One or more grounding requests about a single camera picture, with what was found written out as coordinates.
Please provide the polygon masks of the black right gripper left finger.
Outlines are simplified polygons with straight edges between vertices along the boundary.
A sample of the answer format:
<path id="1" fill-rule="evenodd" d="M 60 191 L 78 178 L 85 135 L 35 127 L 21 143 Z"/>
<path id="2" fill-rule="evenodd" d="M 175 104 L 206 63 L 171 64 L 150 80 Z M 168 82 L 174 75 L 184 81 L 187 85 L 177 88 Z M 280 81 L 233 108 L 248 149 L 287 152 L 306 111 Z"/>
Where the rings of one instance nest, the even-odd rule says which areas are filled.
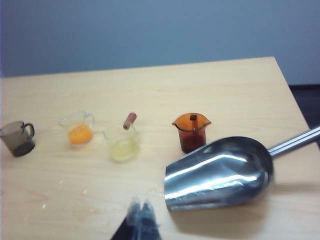
<path id="1" fill-rule="evenodd" d="M 127 213 L 122 223 L 112 236 L 112 240 L 136 240 L 138 223 L 141 215 L 141 202 L 134 197 L 129 204 Z"/>

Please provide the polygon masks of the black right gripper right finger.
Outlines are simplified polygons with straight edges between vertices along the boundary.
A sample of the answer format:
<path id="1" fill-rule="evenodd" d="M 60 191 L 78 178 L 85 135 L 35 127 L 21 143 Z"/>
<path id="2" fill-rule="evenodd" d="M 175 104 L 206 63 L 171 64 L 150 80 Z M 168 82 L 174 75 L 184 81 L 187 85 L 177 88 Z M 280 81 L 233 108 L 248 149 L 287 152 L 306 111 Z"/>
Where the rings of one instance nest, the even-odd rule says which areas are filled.
<path id="1" fill-rule="evenodd" d="M 150 201 L 146 200 L 142 206 L 137 226 L 138 240 L 161 240 L 159 226 Z"/>

